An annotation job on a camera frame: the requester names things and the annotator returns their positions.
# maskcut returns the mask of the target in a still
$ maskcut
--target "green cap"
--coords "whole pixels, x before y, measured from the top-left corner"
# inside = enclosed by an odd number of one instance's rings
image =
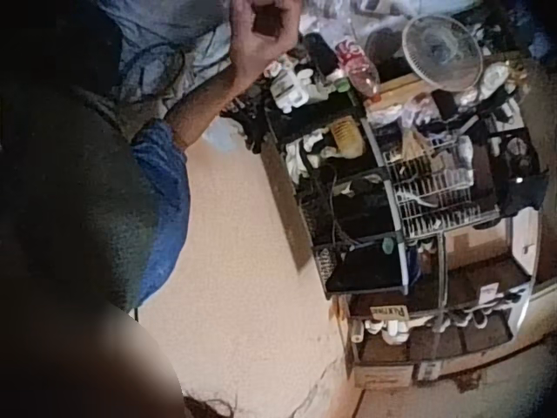
[[[350,81],[346,77],[334,80],[333,84],[339,93],[346,93],[350,90]]]

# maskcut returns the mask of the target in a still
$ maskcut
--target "person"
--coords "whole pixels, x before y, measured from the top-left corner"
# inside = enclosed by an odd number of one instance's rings
[[[301,0],[232,0],[231,65],[146,124],[130,145],[60,83],[3,83],[6,202],[30,274],[100,295],[125,312],[154,294],[187,236],[185,150],[296,44],[301,7]],[[260,16],[270,12],[275,16]],[[272,35],[254,29],[260,17],[278,18]]]

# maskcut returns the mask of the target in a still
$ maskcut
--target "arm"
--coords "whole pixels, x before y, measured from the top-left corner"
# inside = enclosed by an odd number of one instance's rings
[[[281,25],[276,37],[253,29],[256,13],[252,6],[269,2],[280,15]],[[296,44],[300,13],[301,0],[232,0],[232,64],[167,113],[165,120],[174,132],[176,146],[185,150],[193,145],[226,104],[245,91],[273,59]]]

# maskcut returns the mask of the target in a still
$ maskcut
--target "fan grille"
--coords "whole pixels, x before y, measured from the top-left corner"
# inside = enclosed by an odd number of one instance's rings
[[[441,90],[463,91],[480,79],[480,47],[466,28],[450,17],[415,17],[404,29],[402,46],[416,74]]]

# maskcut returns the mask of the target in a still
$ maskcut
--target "blue shirt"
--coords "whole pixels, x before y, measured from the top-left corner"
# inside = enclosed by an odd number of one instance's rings
[[[186,157],[172,141],[172,129],[153,120],[133,139],[133,155],[149,179],[158,208],[158,227],[141,281],[139,303],[169,278],[185,243],[190,217]]]

